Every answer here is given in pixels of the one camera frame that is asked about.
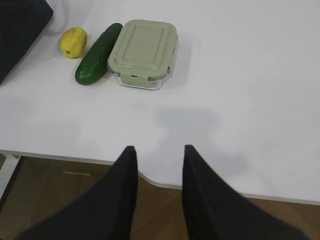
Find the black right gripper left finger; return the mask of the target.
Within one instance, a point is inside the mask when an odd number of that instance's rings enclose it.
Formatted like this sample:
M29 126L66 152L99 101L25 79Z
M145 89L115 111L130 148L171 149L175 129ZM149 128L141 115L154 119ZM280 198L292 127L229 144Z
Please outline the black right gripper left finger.
M128 240L138 192L136 150L127 146L84 195L21 233L19 240Z

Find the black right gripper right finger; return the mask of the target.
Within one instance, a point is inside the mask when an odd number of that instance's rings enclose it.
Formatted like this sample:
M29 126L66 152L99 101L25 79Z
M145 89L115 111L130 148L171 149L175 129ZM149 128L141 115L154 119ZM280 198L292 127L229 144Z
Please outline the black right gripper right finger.
M184 147L182 207L191 240L306 240L230 187L193 145Z

